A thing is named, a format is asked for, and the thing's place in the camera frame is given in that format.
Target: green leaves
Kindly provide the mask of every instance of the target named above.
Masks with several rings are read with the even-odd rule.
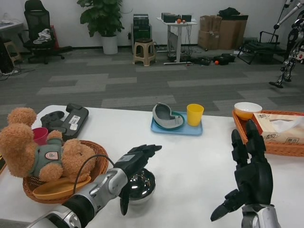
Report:
[[[89,7],[81,14],[80,23],[88,23],[90,37],[98,32],[102,36],[114,36],[124,29],[120,18],[122,0],[78,0],[81,7]]]

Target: white planter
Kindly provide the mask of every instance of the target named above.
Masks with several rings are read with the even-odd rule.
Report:
[[[103,49],[106,55],[113,55],[118,53],[117,48],[117,36],[114,37],[102,37]]]

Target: yellow cup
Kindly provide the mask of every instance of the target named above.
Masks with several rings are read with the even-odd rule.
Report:
[[[199,104],[190,104],[187,106],[187,120],[190,126],[196,127],[200,124],[203,116],[204,107]]]

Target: potted plant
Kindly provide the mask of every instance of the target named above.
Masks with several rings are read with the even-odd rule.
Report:
[[[80,23],[86,24],[90,37],[98,32],[102,37],[105,54],[116,54],[116,31],[124,29],[120,18],[120,7],[123,0],[78,0],[77,4],[88,9],[81,14]]]

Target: white desk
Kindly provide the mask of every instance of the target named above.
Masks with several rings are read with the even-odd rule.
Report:
[[[49,106],[38,120],[64,106]],[[230,135],[235,128],[230,117],[203,116],[202,136],[151,132],[151,112],[89,108],[89,118],[79,138],[102,145],[113,161],[132,147],[157,144],[163,148],[146,166],[156,177],[156,190],[142,206],[120,213],[119,199],[102,209],[88,228],[240,228],[241,209],[211,223],[213,210],[235,189]],[[36,121],[33,127],[41,126]],[[272,203],[282,228],[303,227],[304,158],[267,155],[274,176]],[[7,168],[0,175],[0,219],[32,222],[53,208],[29,199],[22,179]]]
[[[186,26],[192,26],[192,25],[197,25],[196,20],[192,20],[191,22],[186,22],[186,23],[166,23],[162,20],[162,18],[157,18],[157,20],[161,21],[163,24],[168,26],[168,33],[167,33],[167,41],[171,42],[171,40],[174,38],[175,34],[171,33],[171,27],[177,27],[177,49],[176,51],[176,62],[171,62],[171,63],[164,63],[164,65],[172,65],[172,64],[186,64],[188,62],[180,62],[181,58],[181,32],[182,28]]]
[[[18,22],[18,23],[14,23],[12,25],[6,25],[6,26],[1,26],[0,27],[0,32],[4,32],[8,29],[12,29],[12,28],[15,28],[15,27],[18,27],[18,26],[22,26],[23,23],[22,22]]]

